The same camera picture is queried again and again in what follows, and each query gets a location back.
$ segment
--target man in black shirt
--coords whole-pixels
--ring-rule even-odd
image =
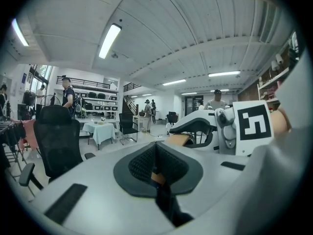
[[[4,116],[3,116],[3,110],[6,110],[4,109],[4,105],[5,105],[5,102],[8,100],[8,96],[6,94],[6,90],[7,90],[7,86],[4,84],[1,86],[0,88],[0,118],[3,119]]]
[[[73,117],[75,92],[70,87],[70,79],[68,77],[62,79],[62,86],[64,88],[62,106],[68,108],[70,116]]]

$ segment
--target railing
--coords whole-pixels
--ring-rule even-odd
[[[58,76],[57,79],[57,84],[62,84],[62,79],[63,77]],[[69,77],[71,84],[74,85],[81,85],[81,86],[90,86],[94,88],[103,88],[103,89],[109,89],[110,85],[109,84],[104,84],[104,83],[98,83],[98,82],[93,82],[93,81],[88,81],[84,79],[78,79],[78,78],[72,78]]]
[[[135,116],[137,116],[138,115],[138,105],[134,105],[134,103],[132,102],[132,100],[128,96],[124,96],[124,100],[125,100],[126,104],[128,105],[128,107],[130,108],[130,110],[132,111],[132,113]]]
[[[141,87],[141,85],[134,84],[134,83],[129,83],[127,85],[124,85],[123,92],[127,92],[127,91],[130,91],[130,90],[139,88],[139,87]]]

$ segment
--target white tablecloth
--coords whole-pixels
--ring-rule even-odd
[[[101,144],[104,140],[115,139],[114,125],[112,123],[95,124],[93,122],[85,123],[83,131],[93,133],[93,139],[96,144]]]

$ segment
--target man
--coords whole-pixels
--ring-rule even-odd
[[[36,91],[36,98],[37,98],[37,101],[36,101],[36,119],[39,118],[40,111],[41,111],[43,105],[45,105],[45,101],[43,100],[43,97],[45,96],[44,89],[45,89],[45,86],[41,85],[40,89],[38,89]]]
[[[8,96],[6,94],[7,86],[3,84],[0,88],[0,120],[6,119],[6,103],[8,100]]]
[[[201,111],[201,110],[204,110],[204,105],[203,105],[203,101],[202,100],[199,100],[199,107],[198,107],[198,110]]]
[[[222,98],[222,93],[220,90],[215,90],[214,91],[214,99],[208,101],[208,103],[206,104],[205,108],[206,110],[208,110],[208,107],[211,106],[213,108],[213,110],[216,110],[218,108],[222,108],[225,109],[225,106],[227,105],[225,101],[221,100]]]
[[[70,79],[68,77],[62,79],[62,86],[64,88],[62,106],[68,108],[70,116],[73,117],[75,92],[70,86]]]
[[[144,112],[146,113],[146,118],[148,118],[148,124],[147,124],[147,132],[150,133],[150,126],[151,126],[151,106],[150,106],[150,101],[147,99],[146,100],[146,107]]]

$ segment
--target staircase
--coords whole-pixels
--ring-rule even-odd
[[[134,116],[138,115],[138,105],[134,105],[129,96],[124,96],[122,113],[130,113]]]

